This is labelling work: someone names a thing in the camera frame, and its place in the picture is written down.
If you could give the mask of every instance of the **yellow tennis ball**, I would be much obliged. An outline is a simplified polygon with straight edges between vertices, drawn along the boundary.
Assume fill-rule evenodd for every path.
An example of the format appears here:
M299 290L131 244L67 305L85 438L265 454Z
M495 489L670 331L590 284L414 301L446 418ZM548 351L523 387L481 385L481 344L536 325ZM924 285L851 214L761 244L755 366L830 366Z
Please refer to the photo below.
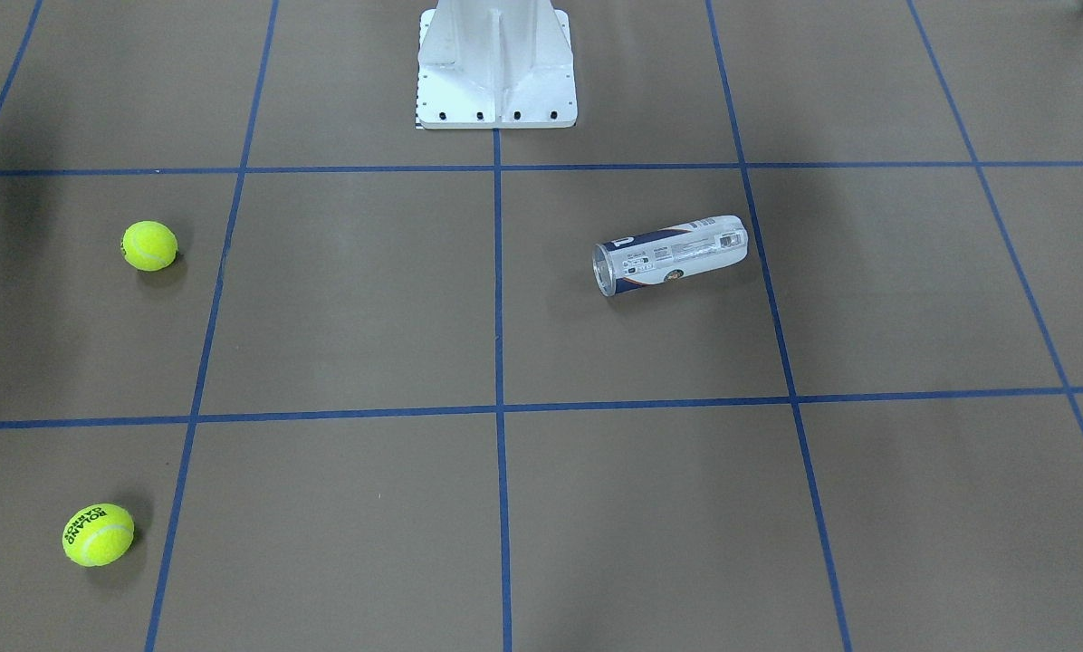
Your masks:
M156 272L175 260L179 243L172 230L158 222L135 222L123 232L119 247L132 268Z
M127 552L135 521L119 505L102 503L80 509L63 530L63 551L75 564L104 566Z

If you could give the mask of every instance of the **can lid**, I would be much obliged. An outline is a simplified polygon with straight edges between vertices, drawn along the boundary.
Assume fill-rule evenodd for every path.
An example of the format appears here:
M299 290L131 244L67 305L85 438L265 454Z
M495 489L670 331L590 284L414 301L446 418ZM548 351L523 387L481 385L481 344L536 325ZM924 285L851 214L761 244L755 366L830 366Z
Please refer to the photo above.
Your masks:
M599 281L599 289L602 295L613 297L615 294L615 277L611 269L611 260L606 256L606 248L602 245L593 247L593 276Z

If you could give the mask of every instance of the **white pedestal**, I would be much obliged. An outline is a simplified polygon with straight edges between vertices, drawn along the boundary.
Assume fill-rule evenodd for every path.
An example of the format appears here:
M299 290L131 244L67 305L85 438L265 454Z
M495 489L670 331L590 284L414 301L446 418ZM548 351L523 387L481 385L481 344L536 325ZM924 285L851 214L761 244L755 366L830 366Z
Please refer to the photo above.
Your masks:
M545 129L577 119L570 17L550 0L440 0L421 15L417 127Z

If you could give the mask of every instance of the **can label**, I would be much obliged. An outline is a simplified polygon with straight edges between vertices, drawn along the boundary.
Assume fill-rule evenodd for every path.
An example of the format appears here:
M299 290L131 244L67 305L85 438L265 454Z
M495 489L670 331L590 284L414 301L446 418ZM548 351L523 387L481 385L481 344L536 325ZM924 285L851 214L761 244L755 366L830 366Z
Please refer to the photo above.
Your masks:
M745 257L747 230L741 219L725 214L602 243L593 249L593 275L611 297L727 268Z

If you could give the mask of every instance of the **floor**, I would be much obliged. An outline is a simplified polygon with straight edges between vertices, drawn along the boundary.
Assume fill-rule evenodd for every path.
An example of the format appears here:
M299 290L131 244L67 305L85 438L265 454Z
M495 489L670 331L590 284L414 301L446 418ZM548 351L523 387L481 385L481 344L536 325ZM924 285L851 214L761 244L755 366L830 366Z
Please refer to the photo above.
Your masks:
M504 132L431 5L0 0L0 651L1083 651L1083 1L562 0Z

